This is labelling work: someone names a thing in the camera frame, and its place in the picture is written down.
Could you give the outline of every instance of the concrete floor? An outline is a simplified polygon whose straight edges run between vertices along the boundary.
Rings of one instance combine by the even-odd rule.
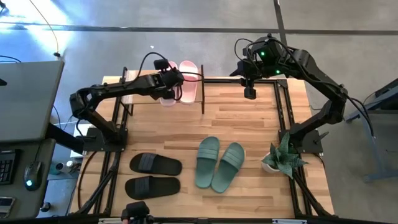
[[[18,1],[3,2],[9,11],[0,15],[0,54],[23,62],[53,60],[53,36],[42,29],[46,28],[40,25],[44,22],[29,2],[23,7]],[[62,122],[71,113],[70,93],[100,83],[104,75],[120,75],[123,66],[137,68],[150,51],[176,62],[188,59],[202,63],[208,76],[227,76],[236,68],[235,40],[255,40],[266,32],[275,32],[290,46],[308,50],[326,74],[344,83],[350,96],[359,100],[397,78],[395,0],[279,0],[280,11],[273,0],[34,2],[51,24],[60,25],[54,28],[66,64],[55,106]],[[149,29],[138,32],[137,27]],[[152,66],[146,62],[144,68]],[[325,97],[307,87],[310,104],[322,107]],[[352,111],[348,103],[346,114]],[[395,148],[397,126],[392,121],[396,117],[371,117],[380,147]],[[330,131],[322,144],[335,213],[344,218],[397,222],[398,179],[363,182],[363,176],[373,173],[375,165],[361,122],[326,125],[320,130]],[[68,150],[58,147],[54,159],[67,161],[67,155]],[[389,156],[393,161],[398,159],[398,153]],[[41,217],[65,214],[75,185],[69,180],[52,182],[46,201],[57,206]],[[59,185],[65,186],[64,194],[55,194],[59,188],[51,188]]]

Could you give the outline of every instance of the white pot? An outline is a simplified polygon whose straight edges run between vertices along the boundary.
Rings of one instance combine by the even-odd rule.
[[[267,172],[270,173],[270,174],[279,172],[279,169],[274,169],[274,168],[270,167],[270,166],[269,166],[268,164],[266,164],[265,162],[262,162],[262,160],[261,160],[261,167],[262,167],[263,170],[267,171]]]

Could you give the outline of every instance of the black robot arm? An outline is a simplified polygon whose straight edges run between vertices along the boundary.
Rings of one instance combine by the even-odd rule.
[[[172,88],[181,86],[182,83],[183,75],[177,69],[163,70],[158,73],[139,76],[129,82],[104,83],[104,85],[82,88],[70,95],[70,106],[74,117],[87,120],[91,124],[94,124],[101,130],[106,139],[118,141],[119,132],[116,124],[105,120],[95,111],[101,101],[107,98],[131,94],[151,96],[155,100],[160,97],[166,99],[175,98]]]
[[[296,148],[302,147],[307,133],[324,124],[335,124],[343,120],[346,89],[323,73],[306,50],[287,47],[270,35],[261,37],[248,47],[244,49],[246,58],[238,62],[238,69],[231,74],[243,76],[241,83],[245,86],[246,98],[256,98],[255,80],[285,74],[287,78],[291,76],[309,82],[329,99],[317,114],[291,127],[290,143]]]

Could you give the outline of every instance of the wooden surface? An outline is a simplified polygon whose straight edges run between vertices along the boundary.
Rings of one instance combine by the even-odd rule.
[[[148,75],[148,74],[153,74],[157,73],[158,70],[142,70],[140,73],[140,76],[143,75]],[[135,79],[138,75],[138,70],[128,70],[126,73],[126,81],[131,81]],[[117,83],[119,82],[120,77],[118,76],[105,76],[103,78],[103,83],[106,82],[108,84],[110,83]],[[197,87],[197,95],[195,98],[195,102],[202,102],[202,87],[201,87],[201,82],[198,82],[198,87]],[[154,100],[150,96],[141,96],[141,95],[128,95],[122,97],[122,102],[125,104],[149,104],[149,103],[160,103],[160,99]]]
[[[310,117],[307,94],[303,81],[288,79],[290,97],[296,122]],[[205,84],[206,111],[201,114],[200,104],[177,104],[171,108],[160,104],[136,105],[134,116],[128,119],[128,147],[123,152],[116,183],[112,216],[120,216],[126,204],[135,202],[125,192],[127,180],[147,174],[133,172],[130,160],[138,153],[153,152],[178,159],[183,164],[178,194],[145,200],[150,213],[156,217],[228,217],[276,218],[293,217],[288,178],[269,174],[261,168],[260,160],[269,152],[270,143],[278,145],[279,120],[272,85],[258,84],[257,99],[243,97],[243,87],[238,84]],[[98,111],[110,120],[114,100],[103,101]],[[216,136],[221,142],[219,158],[231,142],[240,143],[246,159],[230,187],[223,194],[211,188],[195,186],[195,167],[198,145],[207,136]],[[81,188],[82,203],[98,185],[103,153],[97,153],[90,162]],[[333,213],[325,171],[313,155],[304,154],[309,162],[305,166],[308,188],[323,205]],[[108,187],[104,191],[104,209]],[[71,212],[77,210],[77,194]],[[302,193],[298,190],[300,208],[304,212]]]

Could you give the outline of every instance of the keyboard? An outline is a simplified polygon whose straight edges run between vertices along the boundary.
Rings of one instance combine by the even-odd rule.
[[[12,184],[18,149],[0,150],[0,185]]]

